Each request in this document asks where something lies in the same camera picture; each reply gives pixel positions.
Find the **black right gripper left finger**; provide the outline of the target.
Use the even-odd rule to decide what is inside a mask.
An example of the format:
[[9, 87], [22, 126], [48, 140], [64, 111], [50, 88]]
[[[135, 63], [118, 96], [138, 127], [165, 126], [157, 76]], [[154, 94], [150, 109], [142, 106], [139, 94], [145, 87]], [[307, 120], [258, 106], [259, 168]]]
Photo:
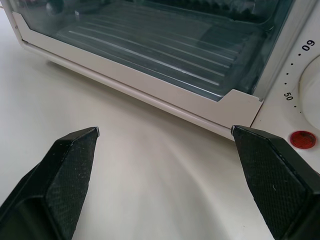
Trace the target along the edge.
[[99, 128], [57, 139], [0, 207], [2, 240], [70, 240], [86, 199]]

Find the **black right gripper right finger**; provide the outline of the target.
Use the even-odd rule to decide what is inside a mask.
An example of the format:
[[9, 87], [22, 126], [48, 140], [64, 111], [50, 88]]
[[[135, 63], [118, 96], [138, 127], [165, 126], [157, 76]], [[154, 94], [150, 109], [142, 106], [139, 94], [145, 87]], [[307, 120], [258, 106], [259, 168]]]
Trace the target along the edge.
[[276, 240], [320, 238], [320, 175], [289, 145], [266, 131], [231, 129], [245, 180]]

